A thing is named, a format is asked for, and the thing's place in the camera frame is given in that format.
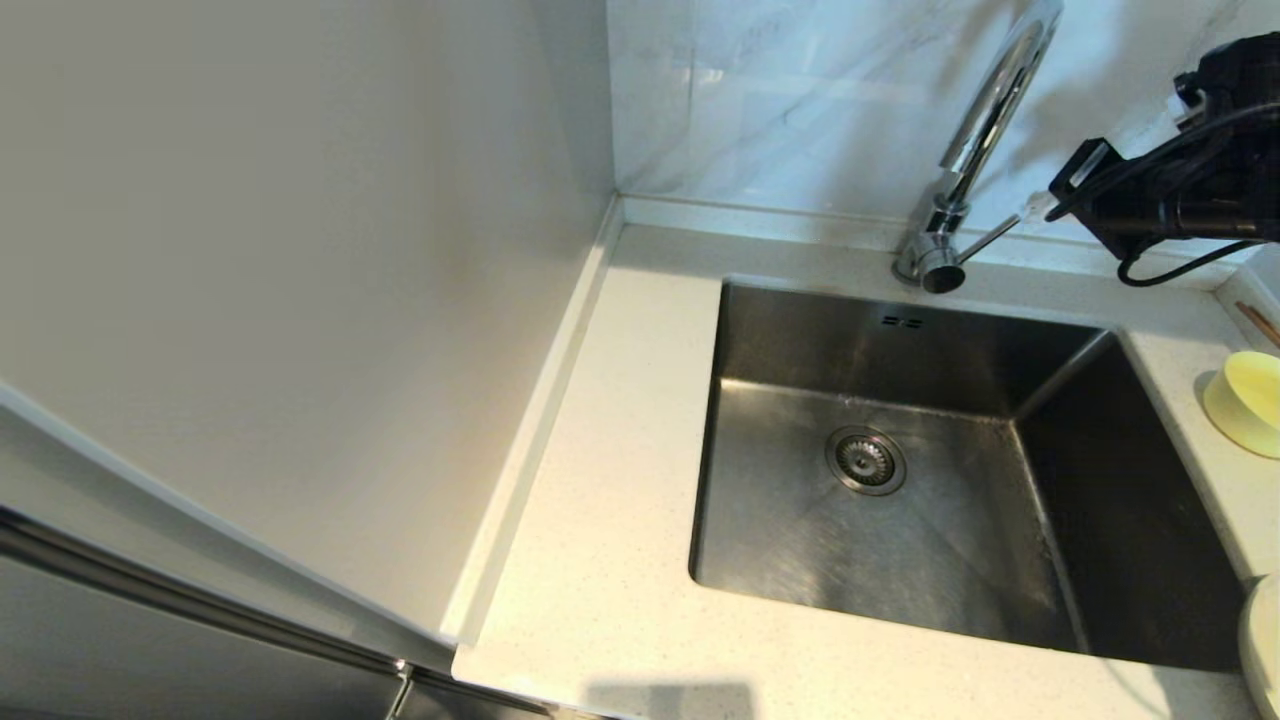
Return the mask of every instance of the speckled countertop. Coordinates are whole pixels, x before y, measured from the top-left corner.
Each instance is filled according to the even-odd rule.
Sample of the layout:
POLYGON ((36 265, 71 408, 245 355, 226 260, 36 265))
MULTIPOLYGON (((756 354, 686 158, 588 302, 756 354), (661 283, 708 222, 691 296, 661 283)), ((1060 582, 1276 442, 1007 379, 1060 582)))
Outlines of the speckled countertop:
POLYGON ((886 254, 631 225, 591 315, 479 641, 454 675, 617 716, 1253 717, 1234 675, 941 633, 694 583, 689 547, 721 282, 1121 333, 1243 578, 1280 566, 1280 462, 1222 437, 1197 383, 1239 331, 1208 293, 974 265, 911 292, 886 254))

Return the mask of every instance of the refrigerator door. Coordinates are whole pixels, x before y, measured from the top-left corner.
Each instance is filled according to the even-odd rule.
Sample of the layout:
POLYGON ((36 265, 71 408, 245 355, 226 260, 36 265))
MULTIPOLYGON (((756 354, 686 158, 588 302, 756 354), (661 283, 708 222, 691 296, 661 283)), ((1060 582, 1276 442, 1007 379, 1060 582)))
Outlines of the refrigerator door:
POLYGON ((293 635, 10 520, 0 511, 0 717, 384 720, 399 694, 392 659, 293 635))

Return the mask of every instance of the backsplash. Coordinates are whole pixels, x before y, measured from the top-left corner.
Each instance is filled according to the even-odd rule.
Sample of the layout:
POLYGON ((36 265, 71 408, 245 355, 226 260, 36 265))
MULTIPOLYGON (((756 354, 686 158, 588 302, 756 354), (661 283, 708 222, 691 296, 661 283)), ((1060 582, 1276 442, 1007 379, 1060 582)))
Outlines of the backsplash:
MULTIPOLYGON (((1028 4, 609 0, 618 188, 906 218, 1028 4)), ((1277 0, 1066 0, 968 227, 1021 210, 1085 138, 1106 136, 1132 156, 1172 136, 1174 76, 1217 45, 1277 28, 1277 0)), ((1070 219, 1019 232, 1093 242, 1070 219)))

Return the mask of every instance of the white wall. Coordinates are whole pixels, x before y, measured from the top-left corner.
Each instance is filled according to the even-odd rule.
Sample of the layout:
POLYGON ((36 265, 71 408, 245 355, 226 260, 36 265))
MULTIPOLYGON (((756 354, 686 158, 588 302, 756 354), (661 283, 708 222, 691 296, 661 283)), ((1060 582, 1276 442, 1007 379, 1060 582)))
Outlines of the white wall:
POLYGON ((613 188, 603 5, 8 1, 0 87, 9 397, 436 628, 613 188))
POLYGON ((154 571, 383 655, 449 671, 452 648, 291 573, 4 407, 0 495, 6 507, 154 571))
MULTIPOLYGON (((905 219, 1027 5, 609 0, 618 188, 905 219)), ((1053 46, 979 179, 969 228, 989 229, 1021 210, 1085 138, 1106 136, 1130 156, 1149 150, 1175 132, 1166 110, 1174 76, 1222 42, 1280 29, 1276 0, 1065 5, 1053 46)), ((1070 219, 1018 232, 1098 247, 1070 219)), ((1018 258, 1018 242, 1007 237, 984 254, 1018 258)), ((1198 255, 1217 245, 1158 250, 1198 255)), ((1114 273, 1115 261, 1103 266, 1114 273)), ((1230 274, 1197 270, 1215 272, 1219 282, 1230 274)))
POLYGON ((1280 299, 1280 245, 1270 245, 1258 251, 1249 259, 1248 268, 1271 291, 1272 297, 1280 299))

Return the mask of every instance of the faucet handle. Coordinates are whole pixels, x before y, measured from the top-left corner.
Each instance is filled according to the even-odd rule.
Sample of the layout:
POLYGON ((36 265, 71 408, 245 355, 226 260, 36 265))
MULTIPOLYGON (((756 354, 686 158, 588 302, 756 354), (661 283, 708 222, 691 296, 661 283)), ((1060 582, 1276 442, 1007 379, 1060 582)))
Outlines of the faucet handle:
POLYGON ((978 240, 978 242, 974 242, 973 245, 966 247, 965 251, 961 252, 959 258, 956 258, 956 265, 964 265, 965 263, 968 263, 969 258, 973 258, 974 255, 980 252, 983 247, 987 247, 988 245, 998 240, 1000 236, 1014 229, 1014 225, 1016 225, 1020 222, 1023 222, 1023 217, 1016 213, 1005 218, 1005 220, 998 225, 996 225, 995 229, 982 236, 978 240))

